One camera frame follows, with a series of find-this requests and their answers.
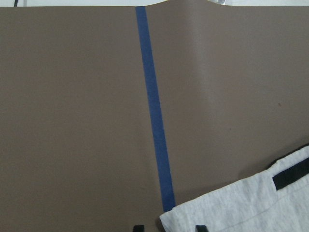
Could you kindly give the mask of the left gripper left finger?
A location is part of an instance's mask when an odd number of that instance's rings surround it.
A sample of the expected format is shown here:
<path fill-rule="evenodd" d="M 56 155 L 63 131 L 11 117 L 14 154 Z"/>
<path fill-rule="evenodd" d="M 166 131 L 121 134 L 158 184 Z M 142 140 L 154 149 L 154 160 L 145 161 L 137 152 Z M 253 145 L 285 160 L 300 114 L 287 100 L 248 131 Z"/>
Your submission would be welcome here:
<path fill-rule="evenodd" d="M 144 225 L 134 225 L 133 232 L 144 232 Z"/>

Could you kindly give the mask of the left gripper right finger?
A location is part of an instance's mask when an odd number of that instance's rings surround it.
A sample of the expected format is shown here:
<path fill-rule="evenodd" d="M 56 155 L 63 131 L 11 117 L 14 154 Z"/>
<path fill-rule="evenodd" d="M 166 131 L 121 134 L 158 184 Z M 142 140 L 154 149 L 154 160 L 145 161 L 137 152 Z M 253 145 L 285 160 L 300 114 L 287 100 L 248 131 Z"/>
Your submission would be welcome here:
<path fill-rule="evenodd" d="M 196 225 L 195 229 L 196 229 L 196 232 L 207 232 L 206 225 Z"/>

